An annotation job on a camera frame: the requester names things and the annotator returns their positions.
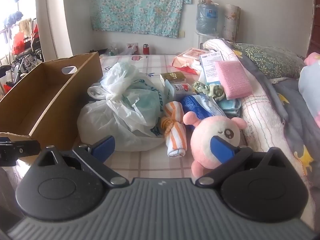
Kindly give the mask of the brown cardboard box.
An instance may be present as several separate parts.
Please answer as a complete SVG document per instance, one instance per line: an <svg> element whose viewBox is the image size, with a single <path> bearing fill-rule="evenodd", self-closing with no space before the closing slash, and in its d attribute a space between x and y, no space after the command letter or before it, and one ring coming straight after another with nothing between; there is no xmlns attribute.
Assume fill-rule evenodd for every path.
<svg viewBox="0 0 320 240"><path fill-rule="evenodd" d="M1 100L1 133L37 140L41 147L72 148L88 88L103 76L98 53L39 64Z"/></svg>

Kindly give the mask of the light blue towel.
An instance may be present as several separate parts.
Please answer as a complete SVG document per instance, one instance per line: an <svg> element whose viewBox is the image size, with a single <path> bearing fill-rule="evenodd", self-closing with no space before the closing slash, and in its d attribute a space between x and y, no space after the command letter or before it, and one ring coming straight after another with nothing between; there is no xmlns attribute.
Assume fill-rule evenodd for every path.
<svg viewBox="0 0 320 240"><path fill-rule="evenodd" d="M242 103L239 99L227 100L223 99L217 102L218 106L223 110L229 118L240 117Z"/></svg>

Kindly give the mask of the white plastic bag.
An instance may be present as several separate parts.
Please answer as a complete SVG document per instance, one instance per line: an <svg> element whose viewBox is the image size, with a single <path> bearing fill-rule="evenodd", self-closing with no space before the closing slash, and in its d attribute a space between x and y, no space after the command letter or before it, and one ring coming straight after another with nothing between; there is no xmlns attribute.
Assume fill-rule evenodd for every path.
<svg viewBox="0 0 320 240"><path fill-rule="evenodd" d="M165 106L163 92L135 66L116 63L87 93L91 101L77 120L84 144L112 136L116 151L139 152L164 142L159 125Z"/></svg>

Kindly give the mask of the pink round plush toy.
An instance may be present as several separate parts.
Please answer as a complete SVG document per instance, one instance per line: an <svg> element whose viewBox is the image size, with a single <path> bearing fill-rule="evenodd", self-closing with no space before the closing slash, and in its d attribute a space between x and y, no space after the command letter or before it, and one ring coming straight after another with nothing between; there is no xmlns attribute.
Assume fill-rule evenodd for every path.
<svg viewBox="0 0 320 240"><path fill-rule="evenodd" d="M217 135L238 147L240 131L247 127L247 123L242 118L210 116L200 120L192 111L185 113L183 122L185 125L194 126L190 147L194 159L191 171L195 178L203 176L206 171L213 170L222 164L222 160L218 160L217 153L210 150L210 141L213 136Z"/></svg>

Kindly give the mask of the white cotton pad pack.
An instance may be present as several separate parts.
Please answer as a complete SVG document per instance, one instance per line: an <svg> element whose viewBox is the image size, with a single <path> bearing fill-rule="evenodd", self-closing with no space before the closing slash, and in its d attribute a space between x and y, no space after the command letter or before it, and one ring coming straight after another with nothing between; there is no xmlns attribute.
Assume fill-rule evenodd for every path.
<svg viewBox="0 0 320 240"><path fill-rule="evenodd" d="M210 53L200 55L200 63L207 84L220 84L216 70L216 63L220 61L224 61L220 51L212 51Z"/></svg>

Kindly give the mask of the green floral scrunchie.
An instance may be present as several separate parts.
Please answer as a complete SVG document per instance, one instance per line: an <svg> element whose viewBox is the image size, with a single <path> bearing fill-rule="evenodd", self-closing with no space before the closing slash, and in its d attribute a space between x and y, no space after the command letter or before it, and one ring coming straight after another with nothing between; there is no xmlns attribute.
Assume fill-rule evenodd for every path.
<svg viewBox="0 0 320 240"><path fill-rule="evenodd" d="M225 91L221 85L209 84L206 85L200 81L193 82L193 89L197 94L204 94L215 101L221 101L226 98Z"/></svg>

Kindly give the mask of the blue water jug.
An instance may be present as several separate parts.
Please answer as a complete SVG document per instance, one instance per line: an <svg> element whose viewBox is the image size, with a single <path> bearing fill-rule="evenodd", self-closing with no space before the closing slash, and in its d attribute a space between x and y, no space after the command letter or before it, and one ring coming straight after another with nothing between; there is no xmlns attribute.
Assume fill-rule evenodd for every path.
<svg viewBox="0 0 320 240"><path fill-rule="evenodd" d="M196 14L196 30L204 35L217 34L219 5L216 3L199 3Z"/></svg>

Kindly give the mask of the rolled floral mat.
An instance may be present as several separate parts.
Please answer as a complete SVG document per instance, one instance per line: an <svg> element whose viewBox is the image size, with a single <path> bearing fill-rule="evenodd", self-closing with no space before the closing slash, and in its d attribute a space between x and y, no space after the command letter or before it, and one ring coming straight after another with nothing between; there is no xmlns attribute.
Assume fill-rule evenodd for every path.
<svg viewBox="0 0 320 240"><path fill-rule="evenodd" d="M229 41L235 42L240 24L241 8L226 4L224 9L224 23L222 29L222 37Z"/></svg>

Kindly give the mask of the blue white tissue pack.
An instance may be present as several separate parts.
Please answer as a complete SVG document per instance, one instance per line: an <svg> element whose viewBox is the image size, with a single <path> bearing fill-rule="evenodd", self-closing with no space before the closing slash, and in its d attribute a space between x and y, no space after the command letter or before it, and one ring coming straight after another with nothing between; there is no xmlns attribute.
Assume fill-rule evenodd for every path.
<svg viewBox="0 0 320 240"><path fill-rule="evenodd" d="M200 120L210 116L226 117L225 113L214 99L204 94L185 96L180 100L180 103L182 104L184 114L192 111Z"/></svg>

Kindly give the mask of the white checked quilt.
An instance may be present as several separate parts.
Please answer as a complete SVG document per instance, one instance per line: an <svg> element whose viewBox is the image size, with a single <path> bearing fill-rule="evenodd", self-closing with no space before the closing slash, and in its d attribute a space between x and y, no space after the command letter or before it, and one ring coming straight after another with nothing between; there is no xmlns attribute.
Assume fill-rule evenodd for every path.
<svg viewBox="0 0 320 240"><path fill-rule="evenodd" d="M203 48L220 51L225 61L240 63L237 55L229 45L228 42L225 44L222 39L215 38L206 41L203 44ZM315 205L310 196L310 185L304 172L303 164L291 152L284 136L284 123L274 110L265 90L255 76L242 63L241 65L253 89L253 94L241 99L241 116L248 124L248 128L243 132L247 145L258 152L266 152L273 146L280 148L284 152L308 189L309 199L301 219L314 228Z"/></svg>

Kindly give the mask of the wheelchair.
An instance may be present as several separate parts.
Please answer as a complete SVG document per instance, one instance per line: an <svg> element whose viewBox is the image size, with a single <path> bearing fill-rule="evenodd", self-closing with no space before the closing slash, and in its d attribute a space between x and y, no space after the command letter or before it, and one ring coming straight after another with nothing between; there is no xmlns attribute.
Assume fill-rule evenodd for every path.
<svg viewBox="0 0 320 240"><path fill-rule="evenodd" d="M9 87L14 87L20 79L44 61L36 19L21 21L19 28L24 34L28 31L23 40L24 51L19 54L10 52L6 55L7 64L1 63L1 78L6 78L5 84Z"/></svg>

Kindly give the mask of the orange striped towel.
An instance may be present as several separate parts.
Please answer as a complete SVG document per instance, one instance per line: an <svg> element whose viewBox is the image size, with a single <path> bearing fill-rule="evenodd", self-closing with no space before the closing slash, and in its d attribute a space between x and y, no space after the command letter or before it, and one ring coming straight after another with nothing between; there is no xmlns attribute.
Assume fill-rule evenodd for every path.
<svg viewBox="0 0 320 240"><path fill-rule="evenodd" d="M183 157L187 151L187 136L183 123L183 108L180 102L172 101L165 105L161 118L167 154L171 158Z"/></svg>

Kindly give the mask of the green leaf pattern pillow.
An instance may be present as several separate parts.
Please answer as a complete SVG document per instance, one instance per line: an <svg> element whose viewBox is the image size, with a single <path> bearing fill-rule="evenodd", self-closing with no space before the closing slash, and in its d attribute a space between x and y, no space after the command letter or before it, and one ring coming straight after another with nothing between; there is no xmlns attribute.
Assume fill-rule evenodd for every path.
<svg viewBox="0 0 320 240"><path fill-rule="evenodd" d="M239 55L248 57L269 79L281 77L298 79L300 71L305 66L297 54L286 49L247 43L234 43L232 46Z"/></svg>

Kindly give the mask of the pink sponge pad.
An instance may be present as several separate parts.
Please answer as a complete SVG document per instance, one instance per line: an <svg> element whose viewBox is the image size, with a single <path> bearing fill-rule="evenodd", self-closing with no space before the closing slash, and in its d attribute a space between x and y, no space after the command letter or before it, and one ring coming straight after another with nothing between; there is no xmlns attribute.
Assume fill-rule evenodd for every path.
<svg viewBox="0 0 320 240"><path fill-rule="evenodd" d="M250 81L239 61L217 61L215 67L227 100L243 98L253 93Z"/></svg>

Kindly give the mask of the white water dispenser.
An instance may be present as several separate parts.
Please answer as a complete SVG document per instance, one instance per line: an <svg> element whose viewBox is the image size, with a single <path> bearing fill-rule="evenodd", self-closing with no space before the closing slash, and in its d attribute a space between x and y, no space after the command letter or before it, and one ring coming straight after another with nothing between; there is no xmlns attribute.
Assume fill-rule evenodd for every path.
<svg viewBox="0 0 320 240"><path fill-rule="evenodd" d="M216 38L219 38L219 36L205 35L205 34L199 33L198 31L195 31L194 32L194 39L193 39L193 48L203 49L203 44L206 41L216 39Z"/></svg>

